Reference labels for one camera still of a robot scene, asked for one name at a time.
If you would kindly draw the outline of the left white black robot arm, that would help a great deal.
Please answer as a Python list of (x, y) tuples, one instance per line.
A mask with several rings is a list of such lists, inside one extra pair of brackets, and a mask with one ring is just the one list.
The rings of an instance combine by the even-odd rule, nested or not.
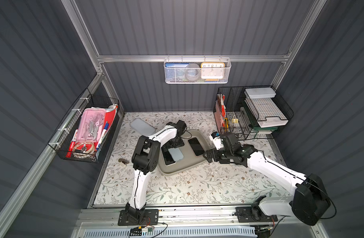
[(184, 146), (182, 135), (187, 131), (187, 125), (179, 120), (177, 123), (169, 122), (158, 132), (142, 135), (134, 149), (131, 158), (134, 169), (134, 181), (131, 197), (126, 204), (126, 211), (137, 214), (146, 206), (146, 190), (151, 173), (156, 169), (161, 148), (166, 146), (174, 149)]

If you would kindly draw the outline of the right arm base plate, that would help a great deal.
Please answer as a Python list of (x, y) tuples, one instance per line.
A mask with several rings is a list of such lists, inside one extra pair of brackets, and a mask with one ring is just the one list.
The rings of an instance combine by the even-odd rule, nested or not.
[(236, 207), (234, 215), (239, 223), (277, 222), (276, 215), (267, 216), (258, 207)]

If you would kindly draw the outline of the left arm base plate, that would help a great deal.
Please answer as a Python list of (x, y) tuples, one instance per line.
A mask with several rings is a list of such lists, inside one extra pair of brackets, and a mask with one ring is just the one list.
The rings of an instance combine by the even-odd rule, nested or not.
[(158, 209), (145, 209), (131, 214), (122, 210), (118, 218), (118, 226), (145, 226), (157, 225), (159, 220)]

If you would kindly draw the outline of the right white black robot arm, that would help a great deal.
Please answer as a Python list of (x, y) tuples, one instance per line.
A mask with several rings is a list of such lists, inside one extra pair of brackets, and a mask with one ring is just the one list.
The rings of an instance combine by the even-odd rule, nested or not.
[(258, 197), (251, 204), (251, 214), (257, 221), (267, 216), (285, 216), (296, 217), (302, 223), (314, 226), (333, 206), (319, 176), (307, 176), (267, 158), (253, 145), (241, 144), (234, 133), (213, 132), (209, 139), (215, 146), (203, 154), (209, 163), (245, 166), (272, 179), (289, 193), (280, 198)]

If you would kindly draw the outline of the beige plastic storage tray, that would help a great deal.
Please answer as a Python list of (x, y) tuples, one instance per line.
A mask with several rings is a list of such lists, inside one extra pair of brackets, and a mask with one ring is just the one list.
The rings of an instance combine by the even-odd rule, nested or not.
[(188, 142), (189, 139), (194, 138), (194, 137), (196, 137), (199, 140), (200, 144), (202, 145), (202, 147), (205, 151), (209, 150), (209, 148), (210, 148), (209, 144), (208, 144), (206, 138), (204, 137), (204, 135), (200, 131), (188, 130), (182, 136), (184, 146), (179, 147), (179, 149), (182, 151), (182, 153), (184, 155), (184, 158), (182, 160), (175, 162), (174, 164), (171, 164), (169, 166), (166, 166), (164, 159), (163, 159), (162, 150), (161, 150), (160, 156), (159, 156), (158, 167), (163, 175), (171, 176), (171, 175), (195, 168), (195, 167), (207, 162), (207, 160), (203, 157), (203, 155), (198, 156), (198, 157), (195, 156), (195, 154)]

